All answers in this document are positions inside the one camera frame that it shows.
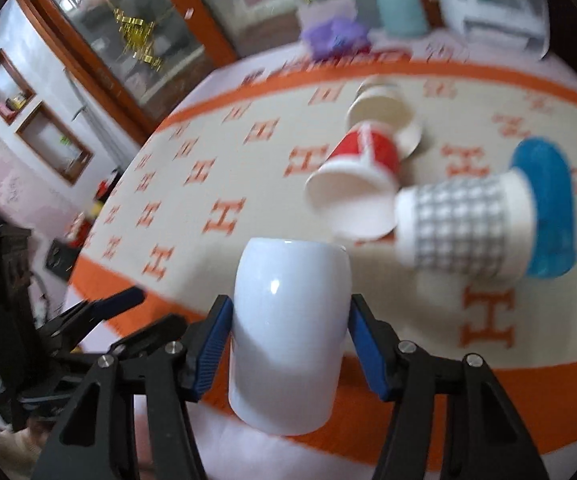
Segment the white ceramic cup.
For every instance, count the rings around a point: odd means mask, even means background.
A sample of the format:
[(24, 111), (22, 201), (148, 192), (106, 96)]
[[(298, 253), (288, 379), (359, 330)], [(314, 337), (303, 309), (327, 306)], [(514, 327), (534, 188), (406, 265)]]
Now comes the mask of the white ceramic cup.
[(229, 403), (247, 425), (301, 436), (331, 417), (351, 307), (337, 245), (253, 238), (234, 284)]

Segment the grey checked paper cup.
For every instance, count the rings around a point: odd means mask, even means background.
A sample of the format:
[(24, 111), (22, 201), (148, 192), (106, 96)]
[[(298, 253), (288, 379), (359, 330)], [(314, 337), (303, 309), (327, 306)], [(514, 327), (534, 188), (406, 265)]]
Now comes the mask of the grey checked paper cup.
[(537, 235), (534, 193), (518, 169), (403, 188), (395, 218), (402, 266), (487, 280), (525, 275)]

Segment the red paper cup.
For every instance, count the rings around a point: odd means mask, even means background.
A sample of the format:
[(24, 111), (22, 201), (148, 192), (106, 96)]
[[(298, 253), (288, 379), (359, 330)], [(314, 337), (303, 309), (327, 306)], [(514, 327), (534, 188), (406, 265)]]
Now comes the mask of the red paper cup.
[(333, 235), (367, 242), (395, 229), (400, 160), (389, 129), (358, 122), (306, 181), (305, 200)]

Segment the blue plastic cup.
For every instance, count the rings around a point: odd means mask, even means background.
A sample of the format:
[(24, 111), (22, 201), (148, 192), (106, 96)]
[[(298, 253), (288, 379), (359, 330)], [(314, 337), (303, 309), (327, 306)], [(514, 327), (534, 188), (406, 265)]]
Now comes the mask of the blue plastic cup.
[(511, 168), (520, 170), (533, 193), (536, 234), (526, 274), (559, 278), (577, 263), (576, 204), (572, 168), (561, 148), (544, 138), (523, 140)]

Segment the brown paper cup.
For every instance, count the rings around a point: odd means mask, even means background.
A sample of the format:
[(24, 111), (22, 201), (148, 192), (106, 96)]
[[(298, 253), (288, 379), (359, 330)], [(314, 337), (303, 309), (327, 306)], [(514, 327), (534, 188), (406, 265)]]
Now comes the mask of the brown paper cup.
[(358, 122), (385, 125), (401, 159), (411, 156), (422, 141), (422, 118), (393, 78), (371, 76), (362, 81), (347, 110), (346, 128), (351, 129)]

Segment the orange beige H-pattern cloth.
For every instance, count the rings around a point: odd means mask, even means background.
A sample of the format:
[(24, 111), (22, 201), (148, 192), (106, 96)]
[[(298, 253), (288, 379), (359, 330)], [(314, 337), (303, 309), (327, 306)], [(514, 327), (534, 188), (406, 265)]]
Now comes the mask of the orange beige H-pattern cloth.
[(577, 263), (551, 281), (472, 282), (415, 272), (395, 254), (394, 192), (386, 183), (316, 177), (349, 124), (347, 110), (372, 75), (393, 85), (373, 119), (422, 122), (403, 148), (400, 186), (505, 171), (524, 140), (558, 144), (577, 203), (577, 85), (494, 66), (450, 62), (288, 64), (251, 84), (213, 79), (146, 142), (104, 206), (75, 267), (72, 289), (101, 298), (130, 285), (142, 306), (98, 326), (84, 348), (103, 351), (169, 313), (201, 318), (232, 292), (254, 237), (344, 245), (354, 288), (374, 314), (427, 351), (479, 352), (523, 416), (547, 471), (577, 468)]

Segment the wooden glass sliding door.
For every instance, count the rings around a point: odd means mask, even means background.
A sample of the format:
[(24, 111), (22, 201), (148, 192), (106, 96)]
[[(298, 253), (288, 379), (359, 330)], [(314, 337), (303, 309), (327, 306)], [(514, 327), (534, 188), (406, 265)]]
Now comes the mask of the wooden glass sliding door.
[[(144, 142), (213, 70), (298, 39), (298, 11), (325, 0), (16, 0), (132, 140)], [(377, 0), (355, 0), (380, 23)]]

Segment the purple tissue pack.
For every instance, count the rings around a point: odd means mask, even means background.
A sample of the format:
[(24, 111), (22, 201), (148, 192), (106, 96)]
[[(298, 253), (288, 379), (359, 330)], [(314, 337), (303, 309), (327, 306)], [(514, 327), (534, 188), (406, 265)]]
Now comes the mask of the purple tissue pack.
[(326, 61), (369, 52), (369, 30), (358, 20), (354, 0), (327, 0), (300, 6), (297, 10), (301, 33), (313, 61)]

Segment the light blue canister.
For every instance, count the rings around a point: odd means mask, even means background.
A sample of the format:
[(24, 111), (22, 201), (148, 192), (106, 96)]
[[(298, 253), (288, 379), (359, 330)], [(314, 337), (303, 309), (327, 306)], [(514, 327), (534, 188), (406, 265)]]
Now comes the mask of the light blue canister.
[(419, 38), (431, 30), (422, 0), (377, 0), (377, 9), (391, 37)]

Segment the white countertop appliance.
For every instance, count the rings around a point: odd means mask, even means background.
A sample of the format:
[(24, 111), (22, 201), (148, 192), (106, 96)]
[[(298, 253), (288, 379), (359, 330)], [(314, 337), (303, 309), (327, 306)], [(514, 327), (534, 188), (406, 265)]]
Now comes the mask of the white countertop appliance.
[(544, 58), (550, 47), (548, 0), (437, 0), (447, 27), (470, 42)]

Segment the lower wall niche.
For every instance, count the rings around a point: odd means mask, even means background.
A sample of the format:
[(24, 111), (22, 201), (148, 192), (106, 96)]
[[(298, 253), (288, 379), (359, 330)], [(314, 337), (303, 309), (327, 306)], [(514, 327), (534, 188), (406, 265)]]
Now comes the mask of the lower wall niche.
[(69, 186), (78, 182), (93, 158), (90, 148), (43, 101), (23, 120), (16, 134)]

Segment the wall niche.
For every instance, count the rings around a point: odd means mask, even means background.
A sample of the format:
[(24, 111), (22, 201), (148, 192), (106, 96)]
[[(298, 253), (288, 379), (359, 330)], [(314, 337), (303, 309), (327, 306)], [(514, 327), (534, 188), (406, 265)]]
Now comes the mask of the wall niche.
[(23, 120), (16, 134), (69, 186), (78, 182), (93, 158), (90, 148), (43, 101)]
[(0, 117), (10, 126), (35, 96), (34, 88), (0, 49)]

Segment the upper wall niche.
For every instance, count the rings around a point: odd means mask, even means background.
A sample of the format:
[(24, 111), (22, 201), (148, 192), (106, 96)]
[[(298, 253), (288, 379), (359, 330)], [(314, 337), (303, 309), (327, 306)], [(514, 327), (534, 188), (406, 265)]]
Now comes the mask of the upper wall niche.
[(10, 126), (35, 96), (34, 88), (0, 49), (0, 117)]

